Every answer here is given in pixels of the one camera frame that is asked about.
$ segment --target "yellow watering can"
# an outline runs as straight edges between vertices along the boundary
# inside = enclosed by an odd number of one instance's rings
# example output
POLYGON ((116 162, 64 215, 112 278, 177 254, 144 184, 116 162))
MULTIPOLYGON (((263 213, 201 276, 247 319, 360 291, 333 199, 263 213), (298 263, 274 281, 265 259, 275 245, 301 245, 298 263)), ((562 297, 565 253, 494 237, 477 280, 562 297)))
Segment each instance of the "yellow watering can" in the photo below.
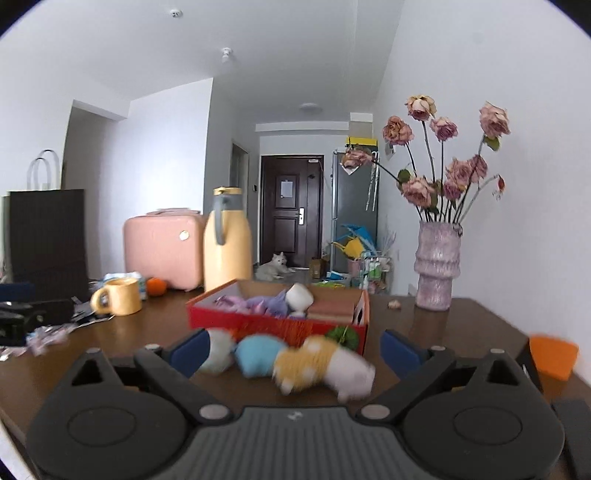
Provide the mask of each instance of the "yellow watering can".
POLYGON ((347 255, 347 257, 352 258, 353 260, 359 258, 363 250, 365 250, 361 240, 359 240, 359 237, 357 236, 351 239, 345 246, 338 242, 333 242, 333 244, 338 247, 338 249, 341 250, 345 255, 347 255))

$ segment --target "brown door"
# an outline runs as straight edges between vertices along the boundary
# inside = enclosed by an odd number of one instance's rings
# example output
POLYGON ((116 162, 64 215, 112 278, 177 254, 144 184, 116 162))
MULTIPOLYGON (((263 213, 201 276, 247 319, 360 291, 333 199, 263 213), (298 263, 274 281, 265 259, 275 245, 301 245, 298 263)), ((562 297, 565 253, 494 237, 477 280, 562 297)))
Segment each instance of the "brown door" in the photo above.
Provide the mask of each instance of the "brown door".
POLYGON ((290 267, 320 254, 323 155, 263 156, 261 264, 283 252, 290 267))

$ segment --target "red box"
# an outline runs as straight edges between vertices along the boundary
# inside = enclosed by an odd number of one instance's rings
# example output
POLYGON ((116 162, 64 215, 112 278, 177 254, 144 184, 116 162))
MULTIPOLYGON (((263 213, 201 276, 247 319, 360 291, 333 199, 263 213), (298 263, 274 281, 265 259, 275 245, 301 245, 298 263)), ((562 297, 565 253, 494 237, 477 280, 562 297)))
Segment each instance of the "red box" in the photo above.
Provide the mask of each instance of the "red box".
MULTIPOLYGON (((314 299, 353 300, 356 302, 355 325, 348 327, 359 336, 357 353, 363 355, 369 327, 369 295, 365 290, 354 288, 328 288, 306 285, 314 299)), ((264 315, 247 315, 224 312, 213 308, 213 303, 222 295, 240 296, 244 299, 259 295, 275 296, 289 285, 252 280, 232 280, 187 302, 189 325, 197 328, 224 328, 230 330, 237 342, 254 333, 266 333, 283 339, 289 346, 300 347, 310 335, 325 335, 342 324, 318 320, 278 319, 264 315)))

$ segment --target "gray ribbed plate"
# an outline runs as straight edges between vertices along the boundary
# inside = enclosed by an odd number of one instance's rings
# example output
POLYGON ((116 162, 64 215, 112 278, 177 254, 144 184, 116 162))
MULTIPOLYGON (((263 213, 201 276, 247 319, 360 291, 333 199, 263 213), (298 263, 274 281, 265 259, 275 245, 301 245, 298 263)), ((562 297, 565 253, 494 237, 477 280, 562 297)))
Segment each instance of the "gray ribbed plate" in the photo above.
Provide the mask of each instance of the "gray ribbed plate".
POLYGON ((154 480, 433 480, 392 431, 351 419, 343 407, 245 408, 200 430, 154 480))

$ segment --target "pink suitcase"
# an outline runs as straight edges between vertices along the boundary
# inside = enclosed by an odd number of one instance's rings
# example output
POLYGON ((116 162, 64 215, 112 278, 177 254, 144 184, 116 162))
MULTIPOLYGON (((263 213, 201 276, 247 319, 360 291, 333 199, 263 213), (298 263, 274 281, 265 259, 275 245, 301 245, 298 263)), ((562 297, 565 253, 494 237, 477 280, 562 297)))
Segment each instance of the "pink suitcase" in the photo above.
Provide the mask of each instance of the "pink suitcase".
POLYGON ((179 290, 203 285, 204 229, 201 213, 186 208, 130 218, 123 227, 126 271, 161 278, 179 290))

